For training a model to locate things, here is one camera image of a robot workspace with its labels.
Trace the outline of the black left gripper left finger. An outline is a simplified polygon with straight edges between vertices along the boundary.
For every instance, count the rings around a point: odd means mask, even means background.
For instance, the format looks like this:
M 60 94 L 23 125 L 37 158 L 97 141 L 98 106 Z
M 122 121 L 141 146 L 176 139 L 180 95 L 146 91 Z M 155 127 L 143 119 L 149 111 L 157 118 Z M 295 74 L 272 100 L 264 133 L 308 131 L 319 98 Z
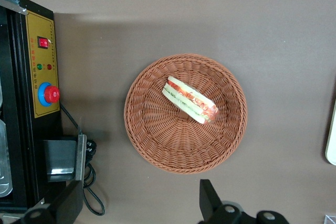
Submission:
M 82 190 L 82 181 L 72 181 L 52 203 L 31 208 L 15 223 L 74 223 L 83 208 Z

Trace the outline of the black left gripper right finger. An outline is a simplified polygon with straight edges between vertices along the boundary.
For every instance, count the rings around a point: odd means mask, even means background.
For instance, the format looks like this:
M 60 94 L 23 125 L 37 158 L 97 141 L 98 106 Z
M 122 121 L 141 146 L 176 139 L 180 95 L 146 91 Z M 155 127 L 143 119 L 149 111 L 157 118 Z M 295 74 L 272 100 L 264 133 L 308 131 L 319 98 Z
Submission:
M 262 210 L 255 217 L 248 215 L 238 203 L 222 201 L 208 179 L 199 182 L 200 223 L 288 223 L 280 213 Z

